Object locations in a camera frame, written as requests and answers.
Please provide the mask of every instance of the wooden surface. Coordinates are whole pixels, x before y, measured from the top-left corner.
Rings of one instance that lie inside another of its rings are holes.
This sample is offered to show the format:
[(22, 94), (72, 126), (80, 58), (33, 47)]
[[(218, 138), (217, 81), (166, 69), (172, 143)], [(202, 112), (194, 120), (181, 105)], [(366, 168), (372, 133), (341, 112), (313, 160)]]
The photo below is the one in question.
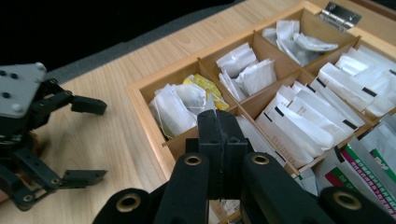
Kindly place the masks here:
[(70, 106), (52, 113), (49, 123), (35, 130), (45, 147), (42, 160), (60, 176), (66, 169), (108, 172), (95, 186), (58, 190), (27, 212), (10, 201), (0, 203), (0, 223), (92, 223), (116, 192), (127, 188), (152, 192), (158, 188), (172, 174), (175, 161), (169, 151), (154, 154), (151, 145), (157, 140), (146, 136), (145, 124), (136, 113), (139, 108), (131, 104), (127, 87), (227, 38), (253, 30), (261, 21), (299, 2), (247, 0), (63, 84), (75, 95), (101, 99), (108, 107), (103, 116), (74, 113)]

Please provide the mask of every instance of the box hinge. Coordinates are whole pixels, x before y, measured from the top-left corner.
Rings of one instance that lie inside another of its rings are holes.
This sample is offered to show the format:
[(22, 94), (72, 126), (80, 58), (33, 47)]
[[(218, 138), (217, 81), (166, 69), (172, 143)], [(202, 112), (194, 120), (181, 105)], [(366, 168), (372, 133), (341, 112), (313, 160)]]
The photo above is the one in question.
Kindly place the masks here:
[(354, 27), (361, 19), (361, 15), (329, 2), (321, 11), (320, 18), (344, 32)]

